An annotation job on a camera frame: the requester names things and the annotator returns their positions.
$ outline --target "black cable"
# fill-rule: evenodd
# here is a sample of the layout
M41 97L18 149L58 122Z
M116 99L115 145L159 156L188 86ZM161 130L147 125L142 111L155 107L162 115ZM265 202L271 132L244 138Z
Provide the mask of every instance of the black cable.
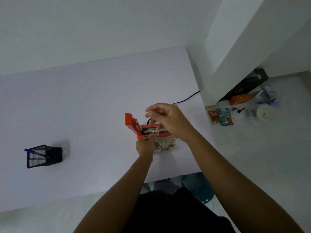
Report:
M189 98L191 98L191 97L193 97L195 94L198 94L200 91L198 91L198 92L196 92L196 93L194 93L194 94L192 94L191 96L189 96L187 99L189 99ZM185 100L183 100L183 101L179 101L179 102L175 102L175 103L173 103L172 105L174 105L174 104L178 104L178 103L181 103L181 102L184 102L184 101L186 101L187 99L185 99Z

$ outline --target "left hand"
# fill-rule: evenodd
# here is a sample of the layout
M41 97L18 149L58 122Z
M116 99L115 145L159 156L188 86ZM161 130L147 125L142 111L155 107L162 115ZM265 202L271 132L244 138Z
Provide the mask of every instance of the left hand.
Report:
M156 136L152 135L150 137L144 137L136 141L136 150L139 156L150 156L153 158L153 153L156 150L156 145L154 143Z

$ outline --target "teal packet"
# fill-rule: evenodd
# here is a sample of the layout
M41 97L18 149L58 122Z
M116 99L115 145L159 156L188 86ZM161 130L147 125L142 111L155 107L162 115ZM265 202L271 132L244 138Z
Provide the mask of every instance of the teal packet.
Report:
M218 112L219 117L220 117L221 125L223 125L223 126L233 125L229 108L217 109L217 112Z

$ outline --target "black mesh pen holder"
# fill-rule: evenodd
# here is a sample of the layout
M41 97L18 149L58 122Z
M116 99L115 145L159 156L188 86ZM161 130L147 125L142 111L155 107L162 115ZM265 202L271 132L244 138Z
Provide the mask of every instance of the black mesh pen holder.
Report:
M63 160L60 147L40 145L27 151L27 168L49 166Z

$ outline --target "desk surface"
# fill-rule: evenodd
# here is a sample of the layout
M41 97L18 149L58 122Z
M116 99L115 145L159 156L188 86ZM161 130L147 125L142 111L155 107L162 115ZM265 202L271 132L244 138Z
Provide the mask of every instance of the desk surface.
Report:
M184 47L0 77L0 211L108 190L138 157L124 113L146 124L149 105L196 91ZM178 106L212 142L200 95ZM63 147L63 162L27 169L23 150L42 144ZM146 182L199 171L179 140Z

